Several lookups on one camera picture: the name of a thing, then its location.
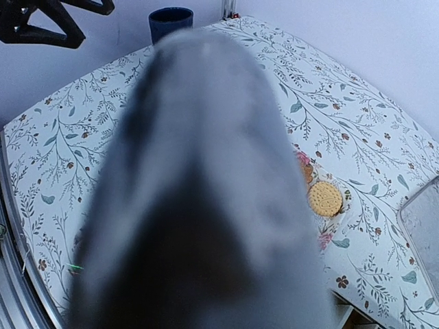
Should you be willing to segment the metal divided cookie tin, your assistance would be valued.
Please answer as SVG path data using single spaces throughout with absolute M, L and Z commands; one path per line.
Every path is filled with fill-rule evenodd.
M 333 295 L 339 329 L 379 329 L 381 326 L 338 294 Z

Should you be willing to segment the metal serving tongs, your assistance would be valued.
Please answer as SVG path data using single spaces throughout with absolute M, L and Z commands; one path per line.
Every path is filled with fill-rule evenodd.
M 249 52 L 154 45 L 75 256 L 68 328 L 334 328 L 305 179 Z

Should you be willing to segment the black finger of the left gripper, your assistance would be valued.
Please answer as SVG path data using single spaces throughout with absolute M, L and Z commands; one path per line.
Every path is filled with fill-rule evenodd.
M 96 14 L 108 16 L 115 9 L 112 0 L 86 1 L 86 9 Z
M 29 24 L 30 16 L 41 11 L 62 31 Z M 85 35 L 60 1 L 2 1 L 1 42 L 5 44 L 39 44 L 77 49 Z

